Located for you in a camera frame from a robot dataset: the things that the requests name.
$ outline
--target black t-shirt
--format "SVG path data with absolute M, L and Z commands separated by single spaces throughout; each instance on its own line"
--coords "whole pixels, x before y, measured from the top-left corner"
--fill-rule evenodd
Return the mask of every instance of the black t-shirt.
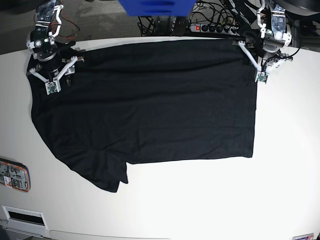
M 126 163 L 252 157 L 255 69 L 232 41 L 127 44 L 81 55 L 71 87 L 62 79 L 59 93 L 47 95 L 42 81 L 28 77 L 31 117 L 54 156 L 97 187 L 116 192 L 128 183 Z M 31 58 L 28 68 L 35 64 Z

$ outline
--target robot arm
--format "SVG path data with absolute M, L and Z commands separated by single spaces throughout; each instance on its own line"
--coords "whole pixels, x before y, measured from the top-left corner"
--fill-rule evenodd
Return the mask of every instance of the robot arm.
M 33 58 L 38 61 L 37 67 L 30 69 L 27 75 L 32 74 L 43 81 L 48 95 L 60 92 L 60 80 L 66 76 L 69 82 L 69 75 L 75 73 L 75 63 L 84 60 L 77 56 L 66 60 L 60 56 L 60 51 L 76 44 L 72 41 L 60 47 L 56 45 L 56 37 L 62 26 L 59 16 L 63 8 L 64 6 L 56 0 L 50 0 L 38 7 L 35 14 L 35 30 L 29 34 L 26 41 L 27 48 L 31 51 Z M 51 28 L 54 20 L 57 21 L 55 32 Z M 46 77 L 39 73 L 42 69 L 47 74 Z
M 262 19 L 262 11 L 264 10 L 269 11 L 269 19 Z M 266 83 L 271 71 L 285 61 L 293 60 L 292 56 L 281 53 L 281 49 L 289 46 L 292 40 L 291 28 L 286 24 L 285 11 L 283 7 L 272 0 L 261 0 L 261 7 L 256 11 L 257 24 L 260 28 L 261 64 L 256 62 L 243 41 L 238 42 L 242 51 L 256 68 L 256 82 Z

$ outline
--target white vent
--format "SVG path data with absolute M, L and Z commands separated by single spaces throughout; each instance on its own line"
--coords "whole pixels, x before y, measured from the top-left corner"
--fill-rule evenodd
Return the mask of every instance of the white vent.
M 42 237 L 48 229 L 42 212 L 3 206 L 8 224 L 6 229 L 31 236 Z

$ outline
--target metal bracket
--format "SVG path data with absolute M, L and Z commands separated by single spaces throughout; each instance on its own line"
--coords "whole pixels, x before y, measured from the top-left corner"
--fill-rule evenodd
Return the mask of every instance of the metal bracket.
M 271 30 L 273 32 L 274 39 L 282 40 L 286 32 L 286 10 L 278 4 L 272 8 L 271 6 L 274 5 L 274 2 L 272 0 L 269 1 L 271 11 Z

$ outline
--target gray floor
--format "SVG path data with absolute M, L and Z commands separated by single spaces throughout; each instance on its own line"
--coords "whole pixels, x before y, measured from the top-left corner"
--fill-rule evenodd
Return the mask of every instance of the gray floor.
M 251 2 L 259 5 L 259 0 Z M 116 0 L 64 0 L 63 4 L 62 15 L 81 29 L 76 41 L 140 36 L 137 17 L 128 16 Z M 34 10 L 20 15 L 0 12 L 0 55 L 26 49 L 26 37 L 35 28 L 34 15 Z M 73 32 L 72 25 L 62 20 L 60 34 L 67 36 Z M 70 40 L 57 37 L 57 41 Z

